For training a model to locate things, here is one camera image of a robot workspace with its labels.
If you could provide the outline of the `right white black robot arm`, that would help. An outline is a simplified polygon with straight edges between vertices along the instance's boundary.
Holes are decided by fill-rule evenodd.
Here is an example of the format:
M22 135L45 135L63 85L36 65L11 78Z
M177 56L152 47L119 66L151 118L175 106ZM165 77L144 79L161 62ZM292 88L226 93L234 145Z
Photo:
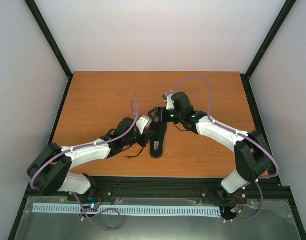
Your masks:
M148 112L152 120L150 130L150 155L158 159L163 155L163 145L168 123L182 124L188 132L208 137L234 153L235 170L225 177L217 194L225 199L247 184L260 179L272 165L272 154L258 131L240 131L213 119L208 112L196 111L184 92L164 95L165 107L155 107Z

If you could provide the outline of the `black shoelace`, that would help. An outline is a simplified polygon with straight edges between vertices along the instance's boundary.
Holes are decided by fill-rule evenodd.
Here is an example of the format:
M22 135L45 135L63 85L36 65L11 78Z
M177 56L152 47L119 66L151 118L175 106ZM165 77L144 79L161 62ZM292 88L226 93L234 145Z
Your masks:
M149 129L145 129L143 134L147 134L148 135L148 143L149 143L149 140L153 137L154 132L149 130ZM133 132L132 135L129 135L126 138L126 140L123 140L123 143L125 144L125 146L127 146L127 148L124 149L123 151L126 151L126 150L132 148L134 145L138 145L136 143L136 137L139 136L139 135L140 135L140 132L138 130L136 130L136 131ZM126 155L125 158L132 159L132 158L139 157L146 147L139 146L137 153L133 152L132 155Z

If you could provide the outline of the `black canvas shoe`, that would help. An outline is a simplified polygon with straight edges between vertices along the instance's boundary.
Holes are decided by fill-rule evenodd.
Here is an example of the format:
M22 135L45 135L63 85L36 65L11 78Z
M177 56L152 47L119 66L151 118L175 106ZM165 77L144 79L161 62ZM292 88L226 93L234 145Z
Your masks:
M167 131L166 122L152 122L149 129L153 132L150 138L150 156L159 159L163 155L164 140Z

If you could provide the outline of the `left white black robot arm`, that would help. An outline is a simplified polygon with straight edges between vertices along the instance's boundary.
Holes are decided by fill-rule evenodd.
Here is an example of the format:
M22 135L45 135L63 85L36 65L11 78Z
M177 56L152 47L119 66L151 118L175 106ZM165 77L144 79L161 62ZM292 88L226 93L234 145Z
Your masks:
M145 148L151 137L150 124L151 120L146 116L137 121L126 117L116 129L93 142L71 147L60 147L56 143L47 145L27 169L31 188L39 190L43 196L68 192L76 193L88 202L94 200L96 183L88 174L75 174L71 170L86 163L112 158L134 145Z

